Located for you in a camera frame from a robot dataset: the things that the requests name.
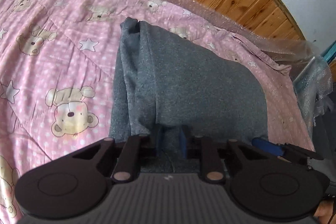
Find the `dark grey sweatpants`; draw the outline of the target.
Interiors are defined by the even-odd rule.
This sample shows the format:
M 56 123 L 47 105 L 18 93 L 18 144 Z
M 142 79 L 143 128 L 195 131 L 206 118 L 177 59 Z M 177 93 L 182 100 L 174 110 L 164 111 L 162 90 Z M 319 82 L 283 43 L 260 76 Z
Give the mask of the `dark grey sweatpants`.
M 179 128 L 214 141 L 250 143 L 268 137 L 265 93 L 258 79 L 234 61 L 147 22 L 121 24 L 113 80 L 110 137 L 126 141 L 164 129 L 158 159 L 143 172 L 183 173 L 198 168 L 179 147 Z

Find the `teal metal bar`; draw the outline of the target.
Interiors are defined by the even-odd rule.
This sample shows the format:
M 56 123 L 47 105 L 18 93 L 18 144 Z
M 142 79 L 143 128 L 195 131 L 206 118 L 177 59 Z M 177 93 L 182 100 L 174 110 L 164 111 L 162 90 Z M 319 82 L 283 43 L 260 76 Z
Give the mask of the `teal metal bar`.
M 323 53 L 322 58 L 330 64 L 336 57 L 336 41 L 333 42 Z

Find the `pink bear print quilt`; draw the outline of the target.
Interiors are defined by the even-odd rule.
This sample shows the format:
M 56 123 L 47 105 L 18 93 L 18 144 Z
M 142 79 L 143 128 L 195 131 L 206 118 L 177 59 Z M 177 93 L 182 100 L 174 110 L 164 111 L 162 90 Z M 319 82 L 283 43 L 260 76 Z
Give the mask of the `pink bear print quilt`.
M 266 95 L 270 141 L 314 148 L 290 67 L 187 9 L 162 0 L 1 0 L 1 223 L 21 217 L 21 174 L 108 134 L 127 17 L 247 67 Z

